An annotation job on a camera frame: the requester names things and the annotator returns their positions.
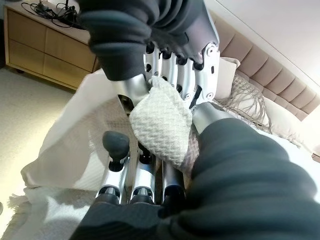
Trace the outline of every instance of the upholstered headboard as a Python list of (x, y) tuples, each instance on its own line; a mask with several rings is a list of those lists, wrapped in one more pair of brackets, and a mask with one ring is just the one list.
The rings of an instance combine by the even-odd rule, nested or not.
[(262, 94), (286, 108), (301, 121), (319, 104), (320, 95), (232, 26), (211, 13), (220, 38), (221, 57), (238, 59), (239, 74)]

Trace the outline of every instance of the white wall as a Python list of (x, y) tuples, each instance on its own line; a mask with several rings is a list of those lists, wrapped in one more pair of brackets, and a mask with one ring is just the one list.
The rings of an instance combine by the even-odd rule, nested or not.
[[(57, 5), (58, 3), (65, 3), (66, 0), (48, 0), (49, 3), (52, 3), (54, 5)], [(79, 12), (79, 4), (75, 1), (75, 0), (69, 0), (69, 3), (68, 3), (69, 6), (75, 6), (75, 10), (77, 12)]]
[(320, 85), (320, 0), (217, 0)]

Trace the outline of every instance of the white knit cloth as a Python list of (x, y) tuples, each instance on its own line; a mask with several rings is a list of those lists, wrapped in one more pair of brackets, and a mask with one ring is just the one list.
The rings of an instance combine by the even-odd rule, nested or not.
[(157, 76), (151, 81), (149, 95), (130, 114), (131, 126), (143, 146), (180, 169), (188, 151), (192, 114), (167, 81)]

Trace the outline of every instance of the fringe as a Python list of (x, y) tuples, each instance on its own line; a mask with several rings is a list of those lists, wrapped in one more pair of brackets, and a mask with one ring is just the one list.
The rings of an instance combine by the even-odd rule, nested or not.
[(0, 240), (11, 240), (17, 230), (25, 224), (31, 212), (31, 203), (25, 195), (18, 196), (13, 194), (9, 197), (7, 206), (14, 210), (14, 215)]

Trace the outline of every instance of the pillow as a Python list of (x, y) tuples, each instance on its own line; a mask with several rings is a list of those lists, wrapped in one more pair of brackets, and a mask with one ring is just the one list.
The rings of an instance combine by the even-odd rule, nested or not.
[(284, 107), (264, 98), (266, 113), (271, 119), (271, 131), (280, 138), (287, 139), (298, 146), (305, 146), (302, 122)]
[(245, 78), (234, 76), (231, 95), (228, 99), (218, 101), (229, 113), (238, 114), (237, 118), (258, 129), (271, 132), (271, 123), (265, 109), (265, 100), (261, 91)]
[(220, 100), (230, 96), (235, 71), (239, 66), (240, 62), (238, 59), (231, 57), (220, 57), (218, 83), (214, 99)]

